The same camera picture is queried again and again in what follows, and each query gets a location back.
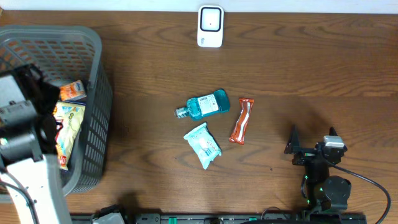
wire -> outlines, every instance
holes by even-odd
[[[0,173],[6,174],[9,178],[11,178],[16,183],[17,185],[16,187],[19,187],[20,189],[24,188],[24,186],[19,182],[19,180],[16,177],[14,177],[14,175],[8,173],[6,169],[0,168]]]
[[[386,209],[385,209],[383,215],[382,215],[382,216],[380,217],[380,219],[376,222],[376,224],[380,224],[380,223],[383,221],[383,219],[387,216],[387,214],[388,214],[388,212],[389,212],[389,210],[390,210],[390,208],[391,208],[391,198],[390,198],[390,194],[388,193],[388,191],[387,191],[383,186],[381,186],[380,184],[378,184],[376,181],[373,181],[373,180],[371,180],[371,179],[369,179],[369,178],[367,178],[367,177],[364,177],[364,176],[362,176],[362,175],[359,175],[359,174],[357,174],[357,173],[354,173],[354,172],[352,172],[352,171],[350,171],[350,170],[348,170],[348,169],[344,169],[344,168],[342,168],[342,167],[339,167],[339,166],[336,166],[336,165],[332,164],[331,162],[329,162],[329,161],[326,159],[325,154],[324,154],[324,152],[323,152],[322,149],[321,149],[321,156],[322,156],[322,158],[325,160],[325,162],[326,162],[329,166],[331,166],[331,167],[333,167],[333,168],[335,168],[335,169],[338,169],[338,170],[340,170],[340,171],[343,171],[343,172],[345,172],[345,173],[347,173],[347,174],[354,175],[354,176],[356,176],[356,177],[358,177],[358,178],[360,178],[360,179],[366,180],[366,181],[368,181],[369,183],[371,183],[371,184],[375,185],[376,187],[380,188],[380,189],[385,193],[385,195],[386,195],[386,197],[387,197],[387,207],[386,207]]]
[[[301,188],[300,188],[300,190],[301,190],[301,194],[303,195],[303,197],[304,197],[304,198],[307,198],[307,194],[305,193],[305,190],[304,190],[305,181],[306,181],[305,176],[306,176],[306,175],[303,175],[303,180],[301,181]]]
[[[265,218],[265,214],[267,213],[267,211],[270,210],[270,209],[272,209],[272,208],[278,209],[280,212],[282,212],[282,215],[283,215],[287,220],[289,219],[289,218],[287,218],[287,216],[285,215],[284,211],[282,211],[282,209],[273,206],[273,207],[269,207],[269,208],[265,209],[265,210],[262,212],[262,214],[261,214],[261,220],[263,220],[263,219]]]
[[[22,189],[14,186],[12,184],[8,184],[4,181],[0,181],[0,185],[12,188],[15,191],[19,192],[26,200],[27,206],[29,207],[29,210],[30,210],[30,214],[32,215],[33,223],[39,224],[39,219],[37,218],[36,210],[34,208],[34,202],[30,198],[29,194],[27,192],[23,191]]]

yellow package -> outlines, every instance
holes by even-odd
[[[86,107],[85,105],[78,105],[74,103],[65,103],[59,101],[55,105],[53,116],[57,121],[62,122],[65,114],[69,113],[69,111],[71,111],[72,109],[76,108],[75,110],[78,111],[78,110],[84,110],[85,107]]]
[[[73,142],[79,132],[84,113],[85,109],[82,107],[73,107],[67,112],[63,117],[62,128],[55,138],[60,168],[63,170],[68,170],[67,165],[72,153]]]

wood grain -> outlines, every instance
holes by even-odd
[[[0,25],[87,26],[103,41],[114,102],[103,180],[67,197],[73,213],[121,203],[132,212],[262,212],[305,206],[303,167],[283,154],[292,124],[312,146],[334,126],[348,146],[341,166],[390,191],[398,222],[397,16],[227,13],[220,49],[196,45],[196,13],[5,11]],[[194,122],[174,109],[224,88],[231,111]],[[239,97],[254,98],[245,145],[228,142]],[[203,170],[183,135],[202,122],[223,155]],[[352,182],[349,211],[374,223],[386,198]],[[17,223],[0,205],[4,223]]]

gray plastic basket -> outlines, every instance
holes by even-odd
[[[0,28],[0,72],[34,63],[53,85],[76,80],[87,83],[85,117],[69,172],[61,174],[65,195],[91,190],[103,173],[113,93],[100,62],[101,50],[100,37],[86,27]]]

mouthwash bottle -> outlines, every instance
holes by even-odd
[[[187,100],[187,106],[175,110],[178,119],[190,116],[198,121],[206,116],[229,111],[229,100],[224,90],[217,90],[213,94],[194,97]]]

